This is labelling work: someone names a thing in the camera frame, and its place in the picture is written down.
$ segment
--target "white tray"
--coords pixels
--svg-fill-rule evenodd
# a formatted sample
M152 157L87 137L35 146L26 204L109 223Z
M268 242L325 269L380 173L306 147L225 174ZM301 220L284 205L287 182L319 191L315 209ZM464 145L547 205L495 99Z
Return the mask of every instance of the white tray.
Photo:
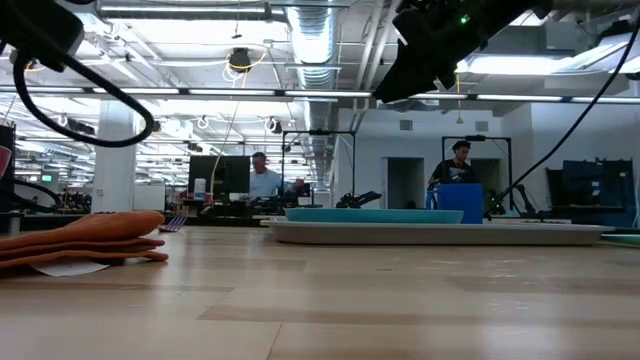
M324 245L593 245L604 226L362 224L264 220L278 241Z

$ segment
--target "man in white shirt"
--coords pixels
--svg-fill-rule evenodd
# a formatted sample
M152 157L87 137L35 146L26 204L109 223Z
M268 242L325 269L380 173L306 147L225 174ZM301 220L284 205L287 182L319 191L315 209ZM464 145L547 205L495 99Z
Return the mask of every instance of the man in white shirt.
M252 198L277 196L282 186L280 175L267 168L267 156L264 153L257 152L252 159L254 171L249 178L249 195Z

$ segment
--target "black frame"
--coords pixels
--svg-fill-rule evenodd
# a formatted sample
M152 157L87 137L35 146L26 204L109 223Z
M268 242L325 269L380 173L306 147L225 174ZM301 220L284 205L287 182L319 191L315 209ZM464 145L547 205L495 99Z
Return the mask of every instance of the black frame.
M442 162L445 161L445 143L447 140L466 140L468 142L485 142L487 140L502 140L507 143L507 157L509 164L509 187L513 184L513 159L511 154L511 138L503 136L484 136L484 135L469 135L469 136L443 136L442 137ZM442 167L442 178L444 179L445 168ZM513 210L515 207L515 201L513 199L513 189L509 190L509 210Z
M355 131L330 131L330 130L311 130L311 131L298 131L298 130L293 130L293 131L283 131L282 132L282 184L281 184L281 188L284 191L284 157L285 157L285 151L284 149L287 146L287 135L289 134L308 134L311 136L331 136L331 135L351 135L351 138L353 139L353 151L351 154L351 194L355 197L356 196L356 132Z

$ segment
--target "man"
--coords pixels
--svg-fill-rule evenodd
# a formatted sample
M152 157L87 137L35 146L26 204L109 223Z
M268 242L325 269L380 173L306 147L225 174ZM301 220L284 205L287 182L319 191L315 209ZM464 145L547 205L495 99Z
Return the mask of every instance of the man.
M471 166L465 162L469 156L469 150L471 150L471 143L468 141L462 140L455 143L453 145L455 156L451 160L445 160L438 164L433 175L431 175L431 179L429 179L429 185L435 183L471 184L477 182Z
M249 177L249 195L252 198L277 196L278 189L282 186L282 178L267 168L267 156L257 152L253 154L252 160L254 171Z

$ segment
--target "orange oven mitt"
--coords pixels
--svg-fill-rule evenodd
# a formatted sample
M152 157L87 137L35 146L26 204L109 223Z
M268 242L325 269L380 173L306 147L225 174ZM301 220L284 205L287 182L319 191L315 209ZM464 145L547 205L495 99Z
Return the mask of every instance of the orange oven mitt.
M87 215L59 229L0 240L0 268L69 257L165 261L167 255L151 251L164 241L139 238L163 222L155 211Z

